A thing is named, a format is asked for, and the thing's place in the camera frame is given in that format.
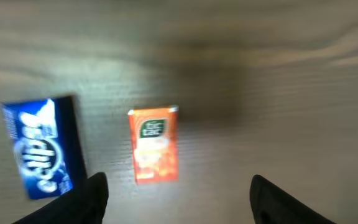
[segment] blue box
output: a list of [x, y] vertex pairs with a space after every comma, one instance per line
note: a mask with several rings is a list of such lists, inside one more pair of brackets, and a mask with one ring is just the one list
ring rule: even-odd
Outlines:
[[55, 197], [86, 180], [74, 97], [1, 103], [30, 199]]

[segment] orange box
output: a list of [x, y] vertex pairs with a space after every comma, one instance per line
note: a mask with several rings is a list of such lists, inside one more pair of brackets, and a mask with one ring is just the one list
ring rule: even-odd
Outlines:
[[137, 184], [178, 178], [177, 114], [177, 106], [128, 112]]

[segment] wooden table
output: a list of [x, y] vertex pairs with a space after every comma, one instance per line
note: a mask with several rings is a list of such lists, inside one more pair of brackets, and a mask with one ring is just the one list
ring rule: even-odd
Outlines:
[[[105, 223], [253, 223], [262, 174], [358, 223], [358, 1], [0, 0], [0, 101], [76, 93]], [[178, 104], [180, 180], [136, 186], [130, 108]], [[0, 223], [28, 201], [0, 112]]]

